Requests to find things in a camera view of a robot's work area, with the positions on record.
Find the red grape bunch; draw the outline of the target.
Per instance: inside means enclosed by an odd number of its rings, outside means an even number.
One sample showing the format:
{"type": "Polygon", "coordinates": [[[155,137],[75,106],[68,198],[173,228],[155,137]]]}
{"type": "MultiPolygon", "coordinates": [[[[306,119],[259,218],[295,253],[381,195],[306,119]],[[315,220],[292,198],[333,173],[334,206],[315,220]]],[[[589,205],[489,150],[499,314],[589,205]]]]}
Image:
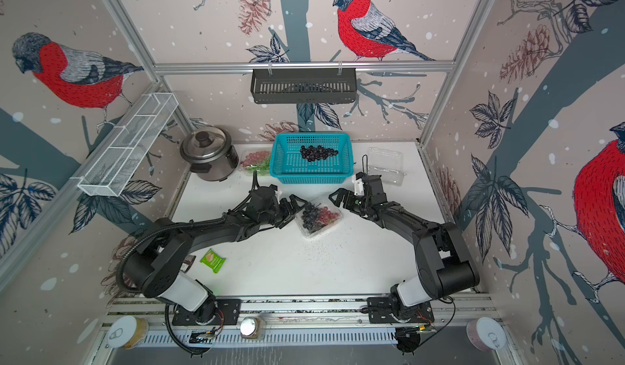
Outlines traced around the red grape bunch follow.
{"type": "Polygon", "coordinates": [[[270,152],[266,150],[260,150],[249,153],[242,161],[242,167],[248,168],[250,165],[258,162],[269,161],[270,152]]]}
{"type": "Polygon", "coordinates": [[[317,213],[318,213],[317,221],[322,226],[330,225],[330,224],[334,223],[335,221],[337,221],[338,219],[341,218],[341,214],[340,213],[334,212],[328,206],[320,207],[317,210],[317,213]]]}

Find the clear plastic clamshell container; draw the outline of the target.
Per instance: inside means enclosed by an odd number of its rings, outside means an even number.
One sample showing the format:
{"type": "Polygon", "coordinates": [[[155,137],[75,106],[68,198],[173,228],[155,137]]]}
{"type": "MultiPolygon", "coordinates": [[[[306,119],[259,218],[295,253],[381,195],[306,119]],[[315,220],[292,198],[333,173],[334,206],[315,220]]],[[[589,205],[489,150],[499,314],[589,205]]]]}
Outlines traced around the clear plastic clamshell container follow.
{"type": "Polygon", "coordinates": [[[246,175],[253,176],[256,172],[258,176],[270,175],[271,152],[268,149],[257,149],[243,153],[243,158],[239,163],[239,170],[246,175]]]}

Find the teal plastic basket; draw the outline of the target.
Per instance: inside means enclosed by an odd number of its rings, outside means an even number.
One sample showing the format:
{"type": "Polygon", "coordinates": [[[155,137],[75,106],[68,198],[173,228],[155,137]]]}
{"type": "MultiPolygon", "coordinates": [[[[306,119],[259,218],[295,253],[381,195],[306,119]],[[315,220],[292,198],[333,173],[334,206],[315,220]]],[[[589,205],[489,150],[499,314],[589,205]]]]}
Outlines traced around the teal plastic basket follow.
{"type": "Polygon", "coordinates": [[[270,159],[270,175],[283,184],[341,184],[353,175],[350,137],[343,132],[299,132],[277,135],[270,159]],[[300,147],[321,145],[339,154],[325,161],[307,162],[300,147]]]}

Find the green snack packet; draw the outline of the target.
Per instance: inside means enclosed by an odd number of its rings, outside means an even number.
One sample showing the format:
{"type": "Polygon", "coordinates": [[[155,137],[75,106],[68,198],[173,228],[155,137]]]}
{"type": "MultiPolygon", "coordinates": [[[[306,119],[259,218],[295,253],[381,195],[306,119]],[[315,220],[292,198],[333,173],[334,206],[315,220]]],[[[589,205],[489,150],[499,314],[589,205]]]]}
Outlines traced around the green snack packet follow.
{"type": "Polygon", "coordinates": [[[214,274],[218,274],[223,267],[226,258],[221,257],[213,249],[209,249],[206,254],[200,259],[200,262],[208,267],[214,274]]]}

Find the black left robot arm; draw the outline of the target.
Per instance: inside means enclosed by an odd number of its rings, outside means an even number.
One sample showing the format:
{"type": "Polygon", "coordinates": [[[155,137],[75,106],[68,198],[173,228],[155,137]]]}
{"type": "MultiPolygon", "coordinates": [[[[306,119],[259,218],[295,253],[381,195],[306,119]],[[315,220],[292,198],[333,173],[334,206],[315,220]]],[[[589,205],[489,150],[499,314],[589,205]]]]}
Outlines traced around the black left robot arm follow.
{"type": "Polygon", "coordinates": [[[187,257],[201,249],[284,228],[306,203],[294,194],[280,199],[275,185],[254,184],[241,203],[219,218],[185,223],[160,219],[118,264],[117,286],[126,293],[139,293],[192,313],[207,311],[211,315],[216,308],[215,296],[182,270],[187,257]]]}

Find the dark purple grape bunch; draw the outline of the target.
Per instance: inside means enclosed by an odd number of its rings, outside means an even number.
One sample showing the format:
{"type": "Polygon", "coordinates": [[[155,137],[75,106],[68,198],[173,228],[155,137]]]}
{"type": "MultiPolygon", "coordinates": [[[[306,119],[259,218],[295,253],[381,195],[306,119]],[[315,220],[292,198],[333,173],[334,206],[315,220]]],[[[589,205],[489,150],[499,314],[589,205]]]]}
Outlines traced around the dark purple grape bunch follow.
{"type": "Polygon", "coordinates": [[[337,149],[327,148],[321,145],[302,145],[299,152],[301,158],[303,158],[307,162],[325,161],[339,154],[337,149]]]}

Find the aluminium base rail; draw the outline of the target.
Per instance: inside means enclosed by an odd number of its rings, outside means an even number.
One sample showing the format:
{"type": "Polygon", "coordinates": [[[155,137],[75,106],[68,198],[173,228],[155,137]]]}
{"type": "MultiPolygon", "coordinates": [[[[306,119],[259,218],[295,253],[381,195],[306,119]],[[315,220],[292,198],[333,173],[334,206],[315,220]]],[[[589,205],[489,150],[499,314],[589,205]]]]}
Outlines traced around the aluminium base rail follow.
{"type": "Polygon", "coordinates": [[[146,298],[116,300],[99,331],[96,345],[110,348],[107,333],[123,316],[145,319],[149,332],[141,348],[173,347],[179,339],[193,348],[244,348],[272,345],[394,344],[408,332],[427,336],[444,326],[465,327],[482,317],[501,321],[490,296],[475,293],[454,295],[451,304],[432,301],[416,316],[400,322],[391,315],[385,300],[376,295],[277,296],[270,298],[218,298],[222,315],[208,325],[198,325],[182,311],[171,311],[174,334],[164,325],[164,304],[146,298]],[[263,332],[258,340],[242,339],[244,318],[260,317],[263,332]]]}

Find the stainless steel rice cooker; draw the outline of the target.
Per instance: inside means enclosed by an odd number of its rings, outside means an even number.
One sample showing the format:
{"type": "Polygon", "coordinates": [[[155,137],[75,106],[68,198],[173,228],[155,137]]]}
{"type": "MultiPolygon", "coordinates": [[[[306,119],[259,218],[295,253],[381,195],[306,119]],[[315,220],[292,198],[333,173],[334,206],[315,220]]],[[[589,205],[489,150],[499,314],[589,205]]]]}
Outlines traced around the stainless steel rice cooker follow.
{"type": "Polygon", "coordinates": [[[202,127],[188,135],[180,145],[181,157],[200,179],[221,182],[239,166],[239,155],[228,131],[202,127]]]}

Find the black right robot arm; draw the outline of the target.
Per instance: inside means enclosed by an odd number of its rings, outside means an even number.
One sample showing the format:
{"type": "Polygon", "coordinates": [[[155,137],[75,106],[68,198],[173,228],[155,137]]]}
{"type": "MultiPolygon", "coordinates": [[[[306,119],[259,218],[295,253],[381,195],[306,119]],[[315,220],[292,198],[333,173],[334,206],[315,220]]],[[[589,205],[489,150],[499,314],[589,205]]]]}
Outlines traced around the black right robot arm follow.
{"type": "Polygon", "coordinates": [[[354,191],[337,189],[329,200],[382,229],[394,232],[412,246],[417,275],[393,285],[388,301],[399,321],[412,319],[418,308],[480,283],[462,232],[455,223],[436,223],[387,200],[379,175],[356,175],[354,191]]]}

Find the small silver round can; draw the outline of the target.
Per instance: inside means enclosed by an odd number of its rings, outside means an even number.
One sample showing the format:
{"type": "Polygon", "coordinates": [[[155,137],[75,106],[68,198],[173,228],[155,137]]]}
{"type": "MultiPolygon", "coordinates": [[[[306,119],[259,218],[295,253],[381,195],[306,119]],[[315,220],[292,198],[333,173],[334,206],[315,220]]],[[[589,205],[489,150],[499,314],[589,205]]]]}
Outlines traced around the small silver round can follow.
{"type": "Polygon", "coordinates": [[[244,318],[240,324],[239,332],[242,339],[258,340],[263,332],[263,320],[260,317],[244,318]]]}

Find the green grape bunch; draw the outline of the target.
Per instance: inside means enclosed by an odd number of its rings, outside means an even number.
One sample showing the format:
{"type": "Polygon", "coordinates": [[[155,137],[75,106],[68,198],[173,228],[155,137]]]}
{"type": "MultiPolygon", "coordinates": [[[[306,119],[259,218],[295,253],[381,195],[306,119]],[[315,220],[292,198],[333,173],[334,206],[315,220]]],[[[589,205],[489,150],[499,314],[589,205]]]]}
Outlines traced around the green grape bunch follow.
{"type": "Polygon", "coordinates": [[[258,176],[269,176],[270,175],[270,163],[268,161],[258,162],[250,165],[248,167],[250,172],[256,172],[258,176]]]}

